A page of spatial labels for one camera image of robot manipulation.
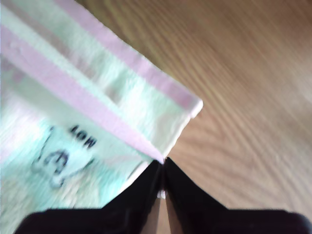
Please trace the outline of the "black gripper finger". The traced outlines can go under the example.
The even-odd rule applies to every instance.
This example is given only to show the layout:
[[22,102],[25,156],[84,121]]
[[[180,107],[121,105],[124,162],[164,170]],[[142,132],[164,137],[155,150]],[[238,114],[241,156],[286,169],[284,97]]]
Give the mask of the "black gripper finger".
[[164,180],[172,202],[182,210],[227,210],[227,207],[198,187],[169,157],[164,163]]
[[110,201],[103,211],[126,211],[150,208],[161,188],[163,165],[153,161],[122,193]]

